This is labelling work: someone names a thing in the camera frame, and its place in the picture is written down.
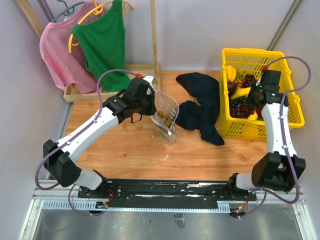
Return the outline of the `pink shirt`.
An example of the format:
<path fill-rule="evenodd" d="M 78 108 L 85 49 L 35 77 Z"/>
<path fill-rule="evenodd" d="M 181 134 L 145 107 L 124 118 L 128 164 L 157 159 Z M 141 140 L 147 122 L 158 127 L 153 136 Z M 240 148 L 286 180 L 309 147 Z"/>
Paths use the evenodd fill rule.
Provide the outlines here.
<path fill-rule="evenodd" d="M 72 29 L 87 12 L 95 7 L 92 0 L 86 0 L 69 19 L 62 22 L 49 22 L 40 37 L 41 57 L 55 86 L 63 91 L 72 84 L 81 94 L 97 91 L 97 78 L 86 70 L 85 55 L 81 46 L 73 46 L 72 53 L 68 51 Z"/>

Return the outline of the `wooden clothes rack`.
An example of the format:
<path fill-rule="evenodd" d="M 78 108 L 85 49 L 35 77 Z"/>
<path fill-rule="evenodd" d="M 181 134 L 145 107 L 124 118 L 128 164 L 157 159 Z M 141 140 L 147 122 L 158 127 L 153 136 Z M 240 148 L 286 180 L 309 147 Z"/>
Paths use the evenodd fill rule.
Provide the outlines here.
<path fill-rule="evenodd" d="M 33 29 L 40 37 L 44 31 L 44 26 L 38 18 L 33 7 L 27 0 L 18 0 L 19 7 L 27 17 L 28 21 L 32 25 Z M 132 72 L 141 73 L 144 75 L 153 75 L 155 80 L 153 82 L 154 89 L 161 89 L 160 79 L 160 66 L 157 60 L 157 32 L 156 32 L 156 4 L 154 0 L 150 1 L 150 12 L 151 12 L 151 29 L 152 29 L 152 48 L 153 48 L 153 62 L 152 63 L 137 63 L 128 64 L 126 69 Z M 74 86 L 70 85 L 66 87 L 63 93 L 63 98 L 67 103 L 83 102 L 83 101 L 96 101 L 98 99 L 97 94 L 88 93 L 80 94 L 79 90 Z"/>

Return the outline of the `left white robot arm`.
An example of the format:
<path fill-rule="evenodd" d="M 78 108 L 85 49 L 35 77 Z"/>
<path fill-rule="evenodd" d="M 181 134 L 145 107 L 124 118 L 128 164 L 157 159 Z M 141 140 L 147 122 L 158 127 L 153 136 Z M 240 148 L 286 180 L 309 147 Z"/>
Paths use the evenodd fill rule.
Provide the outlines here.
<path fill-rule="evenodd" d="M 156 113 L 154 77 L 133 78 L 127 89 L 109 97 L 102 107 L 85 123 L 57 142 L 48 140 L 44 146 L 43 166 L 58 185 L 88 188 L 96 198 L 107 193 L 106 180 L 95 170 L 81 168 L 76 161 L 82 153 L 104 133 L 118 126 L 134 114 L 152 116 Z"/>

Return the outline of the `yellow banana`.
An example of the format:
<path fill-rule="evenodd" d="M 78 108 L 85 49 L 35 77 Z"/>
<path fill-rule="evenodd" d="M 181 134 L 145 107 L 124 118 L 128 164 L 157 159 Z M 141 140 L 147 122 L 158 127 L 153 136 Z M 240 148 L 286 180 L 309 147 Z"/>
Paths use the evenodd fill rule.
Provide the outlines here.
<path fill-rule="evenodd" d="M 235 100 L 237 98 L 241 97 L 247 97 L 250 93 L 251 88 L 246 87 L 246 88 L 238 88 L 235 93 L 230 97 L 231 100 Z"/>

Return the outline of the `grey clothes hanger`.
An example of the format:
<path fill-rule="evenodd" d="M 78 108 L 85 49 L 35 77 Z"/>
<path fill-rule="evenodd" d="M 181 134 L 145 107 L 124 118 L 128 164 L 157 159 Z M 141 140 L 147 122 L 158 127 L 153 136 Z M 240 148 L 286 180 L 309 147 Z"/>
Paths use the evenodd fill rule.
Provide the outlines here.
<path fill-rule="evenodd" d="M 84 1 L 80 1 L 71 6 L 68 6 L 65 0 L 57 0 L 57 1 L 59 3 L 63 3 L 65 6 L 65 9 L 53 18 L 53 20 L 51 21 L 52 23 L 55 23 L 57 19 L 60 18 L 61 16 L 70 17 L 75 12 L 77 6 L 83 5 L 85 3 Z"/>

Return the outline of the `dark navy cloth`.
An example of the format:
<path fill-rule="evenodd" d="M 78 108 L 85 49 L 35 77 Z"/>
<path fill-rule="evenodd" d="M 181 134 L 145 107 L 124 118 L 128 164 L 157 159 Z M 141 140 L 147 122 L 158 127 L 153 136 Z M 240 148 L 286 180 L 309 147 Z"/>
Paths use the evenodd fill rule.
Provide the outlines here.
<path fill-rule="evenodd" d="M 202 140 L 223 146 L 225 142 L 215 128 L 220 114 L 219 82 L 199 72 L 180 74 L 176 81 L 196 102 L 187 100 L 181 103 L 175 123 L 185 130 L 199 130 Z"/>

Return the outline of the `brown longan fruit bunch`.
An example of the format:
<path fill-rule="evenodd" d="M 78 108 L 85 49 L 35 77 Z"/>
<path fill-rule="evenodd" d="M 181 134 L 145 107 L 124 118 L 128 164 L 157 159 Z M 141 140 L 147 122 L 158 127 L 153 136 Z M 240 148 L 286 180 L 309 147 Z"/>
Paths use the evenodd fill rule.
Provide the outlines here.
<path fill-rule="evenodd" d="M 167 115 L 164 115 L 162 111 L 158 111 L 157 115 L 168 128 L 171 127 L 173 121 Z"/>

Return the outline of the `red grape bunch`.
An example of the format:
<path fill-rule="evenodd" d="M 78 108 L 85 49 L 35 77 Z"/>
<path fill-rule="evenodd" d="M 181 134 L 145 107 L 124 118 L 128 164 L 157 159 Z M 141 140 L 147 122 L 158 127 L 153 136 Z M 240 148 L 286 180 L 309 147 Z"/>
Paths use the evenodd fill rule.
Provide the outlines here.
<path fill-rule="evenodd" d="M 246 103 L 241 103 L 235 107 L 232 107 L 229 114 L 232 118 L 248 119 L 254 113 L 255 110 L 253 107 L 247 105 Z"/>

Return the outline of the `dark purple grape bunch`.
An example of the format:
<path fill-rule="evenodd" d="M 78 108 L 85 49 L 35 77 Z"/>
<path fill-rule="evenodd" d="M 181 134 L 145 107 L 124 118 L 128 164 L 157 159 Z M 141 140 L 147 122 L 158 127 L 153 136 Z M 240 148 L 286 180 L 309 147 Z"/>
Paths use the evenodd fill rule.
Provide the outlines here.
<path fill-rule="evenodd" d="M 251 88 L 257 82 L 254 74 L 246 74 L 242 80 L 241 88 Z"/>

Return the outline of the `clear zip top bag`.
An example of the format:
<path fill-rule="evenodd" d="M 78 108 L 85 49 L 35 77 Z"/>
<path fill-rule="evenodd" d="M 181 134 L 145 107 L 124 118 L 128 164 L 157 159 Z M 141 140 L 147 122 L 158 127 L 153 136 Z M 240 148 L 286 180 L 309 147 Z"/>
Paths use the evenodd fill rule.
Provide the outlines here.
<path fill-rule="evenodd" d="M 176 140 L 176 119 L 179 114 L 179 105 L 173 97 L 157 90 L 155 107 L 156 113 L 151 116 L 154 129 L 171 147 Z"/>

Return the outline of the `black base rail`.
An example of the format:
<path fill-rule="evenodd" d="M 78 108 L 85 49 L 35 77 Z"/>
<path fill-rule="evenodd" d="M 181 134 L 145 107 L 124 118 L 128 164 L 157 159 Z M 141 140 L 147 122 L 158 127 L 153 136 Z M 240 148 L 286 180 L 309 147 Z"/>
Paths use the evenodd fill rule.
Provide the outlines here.
<path fill-rule="evenodd" d="M 232 191 L 226 181 L 108 179 L 102 190 L 81 186 L 81 199 L 112 198 L 112 208 L 143 210 L 214 210 L 219 201 L 253 202 L 255 194 Z"/>

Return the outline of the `black grape bunch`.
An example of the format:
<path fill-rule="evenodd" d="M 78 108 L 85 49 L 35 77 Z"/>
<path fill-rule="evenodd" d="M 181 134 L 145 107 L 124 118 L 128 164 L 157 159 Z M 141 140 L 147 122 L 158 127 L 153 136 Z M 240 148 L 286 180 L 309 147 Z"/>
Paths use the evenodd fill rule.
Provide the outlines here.
<path fill-rule="evenodd" d="M 238 107 L 238 105 L 245 104 L 246 100 L 247 100 L 246 96 L 238 97 L 235 99 L 230 99 L 229 100 L 229 107 L 230 107 L 230 109 L 235 109 Z"/>

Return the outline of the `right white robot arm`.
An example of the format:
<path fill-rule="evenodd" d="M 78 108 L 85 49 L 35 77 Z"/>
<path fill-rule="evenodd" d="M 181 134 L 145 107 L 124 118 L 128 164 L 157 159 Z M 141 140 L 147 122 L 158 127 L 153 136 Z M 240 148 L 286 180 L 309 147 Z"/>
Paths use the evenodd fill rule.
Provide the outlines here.
<path fill-rule="evenodd" d="M 265 124 L 266 155 L 249 173 L 234 173 L 228 180 L 226 193 L 238 200 L 250 190 L 288 193 L 298 188 L 298 180 L 306 161 L 298 157 L 291 140 L 288 122 L 288 94 L 280 92 L 281 72 L 265 69 L 249 92 L 247 104 L 261 111 Z"/>

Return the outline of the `yellow lemon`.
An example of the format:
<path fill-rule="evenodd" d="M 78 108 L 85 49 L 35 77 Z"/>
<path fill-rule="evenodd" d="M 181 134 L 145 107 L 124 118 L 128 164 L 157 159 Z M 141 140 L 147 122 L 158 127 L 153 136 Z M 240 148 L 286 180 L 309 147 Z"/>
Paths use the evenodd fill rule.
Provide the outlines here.
<path fill-rule="evenodd" d="M 256 121 L 258 119 L 258 114 L 254 111 L 248 118 L 248 120 Z"/>

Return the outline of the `yellow plastic basket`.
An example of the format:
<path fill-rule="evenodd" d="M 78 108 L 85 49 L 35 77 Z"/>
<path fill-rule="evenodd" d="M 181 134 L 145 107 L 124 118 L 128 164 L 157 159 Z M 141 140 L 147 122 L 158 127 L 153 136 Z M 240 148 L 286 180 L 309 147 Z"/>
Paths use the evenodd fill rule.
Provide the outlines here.
<path fill-rule="evenodd" d="M 269 51 L 257 48 L 223 48 L 221 52 L 221 70 L 219 80 L 220 96 L 220 134 L 224 138 L 266 141 L 267 134 L 264 121 L 233 118 L 230 116 L 229 96 L 227 87 L 227 66 L 233 66 L 241 73 L 254 74 L 259 77 L 264 66 L 285 55 L 280 51 Z M 281 72 L 279 91 L 284 93 L 293 90 L 292 71 L 286 59 L 272 63 L 269 70 Z M 288 98 L 289 129 L 299 129 L 305 124 L 300 105 L 300 97 L 290 92 Z"/>

